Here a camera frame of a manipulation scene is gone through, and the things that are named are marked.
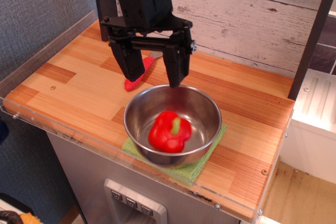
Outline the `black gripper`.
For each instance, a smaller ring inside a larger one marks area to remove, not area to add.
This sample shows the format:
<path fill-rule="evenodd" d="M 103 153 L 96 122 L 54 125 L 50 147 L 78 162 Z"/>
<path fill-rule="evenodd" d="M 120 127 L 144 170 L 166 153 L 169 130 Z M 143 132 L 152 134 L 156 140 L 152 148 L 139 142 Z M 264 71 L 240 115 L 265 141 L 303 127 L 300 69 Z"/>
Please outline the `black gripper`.
<path fill-rule="evenodd" d="M 105 17 L 101 24 L 108 28 L 112 53 L 129 81 L 136 81 L 145 72 L 140 49 L 134 49 L 135 33 L 146 36 L 155 31 L 172 31 L 163 48 L 163 59 L 171 88 L 178 87 L 189 73 L 192 22 L 172 14 L 172 0 L 118 0 L 122 16 Z"/>

